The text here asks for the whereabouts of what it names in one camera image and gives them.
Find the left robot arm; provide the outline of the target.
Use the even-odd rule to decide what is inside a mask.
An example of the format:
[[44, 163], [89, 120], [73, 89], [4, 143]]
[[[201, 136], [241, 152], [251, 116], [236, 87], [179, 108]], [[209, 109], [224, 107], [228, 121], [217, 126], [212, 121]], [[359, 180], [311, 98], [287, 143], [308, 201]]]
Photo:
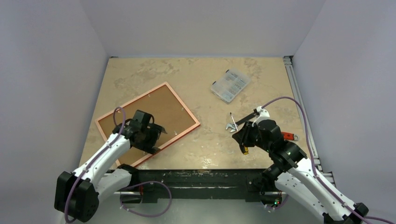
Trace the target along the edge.
[[64, 213], [67, 224], [89, 221], [99, 204], [118, 190], [142, 192], [143, 185], [157, 183], [142, 182], [139, 170], [127, 164], [106, 175], [132, 147], [149, 154], [159, 152], [155, 144], [161, 134], [166, 133], [164, 127], [155, 123], [152, 114], [137, 110], [127, 119], [124, 109], [118, 106], [113, 112], [114, 118], [117, 112], [122, 113], [122, 122], [114, 122], [115, 127], [104, 145], [83, 165], [72, 172], [64, 171], [57, 178], [54, 208]]

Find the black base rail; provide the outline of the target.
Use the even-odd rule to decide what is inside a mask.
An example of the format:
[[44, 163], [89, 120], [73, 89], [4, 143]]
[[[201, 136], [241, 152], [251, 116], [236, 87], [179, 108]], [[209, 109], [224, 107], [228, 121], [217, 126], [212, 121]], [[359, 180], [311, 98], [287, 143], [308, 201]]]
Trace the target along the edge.
[[275, 187], [266, 170], [253, 169], [174, 169], [136, 170], [123, 191], [136, 192], [142, 203], [158, 199], [219, 199], [260, 202], [279, 207], [285, 193]]

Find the black yellow screwdriver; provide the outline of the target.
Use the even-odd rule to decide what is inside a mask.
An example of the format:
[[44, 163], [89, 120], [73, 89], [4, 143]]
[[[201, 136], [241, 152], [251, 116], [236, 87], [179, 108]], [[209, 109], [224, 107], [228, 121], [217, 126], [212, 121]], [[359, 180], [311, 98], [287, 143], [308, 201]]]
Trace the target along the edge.
[[[236, 125], [236, 122], [234, 120], [233, 114], [231, 112], [230, 112], [230, 116], [231, 116], [231, 119], [232, 119], [233, 124], [234, 124], [234, 129], [235, 129], [236, 132], [238, 132], [239, 131], [238, 126]], [[241, 150], [243, 155], [249, 154], [248, 148], [245, 147], [242, 143], [239, 144], [239, 148], [240, 148], [240, 150]]]

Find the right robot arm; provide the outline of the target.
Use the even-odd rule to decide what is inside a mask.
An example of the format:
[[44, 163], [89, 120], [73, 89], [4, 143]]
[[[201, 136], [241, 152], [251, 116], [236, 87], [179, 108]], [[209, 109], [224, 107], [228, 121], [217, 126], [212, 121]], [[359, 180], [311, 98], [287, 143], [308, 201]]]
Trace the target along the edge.
[[355, 203], [339, 192], [315, 167], [306, 153], [286, 140], [275, 121], [248, 121], [232, 135], [243, 154], [259, 147], [269, 154], [273, 164], [258, 181], [262, 190], [277, 188], [323, 219], [325, 224], [361, 224], [368, 207]]

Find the clear plastic screw box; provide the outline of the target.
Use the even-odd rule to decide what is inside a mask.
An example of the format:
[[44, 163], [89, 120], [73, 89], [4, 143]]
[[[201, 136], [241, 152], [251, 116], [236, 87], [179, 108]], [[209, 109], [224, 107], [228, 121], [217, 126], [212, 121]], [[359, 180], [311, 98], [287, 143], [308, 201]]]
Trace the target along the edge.
[[251, 78], [239, 70], [228, 69], [225, 74], [213, 82], [211, 91], [226, 104], [234, 98], [251, 82]]

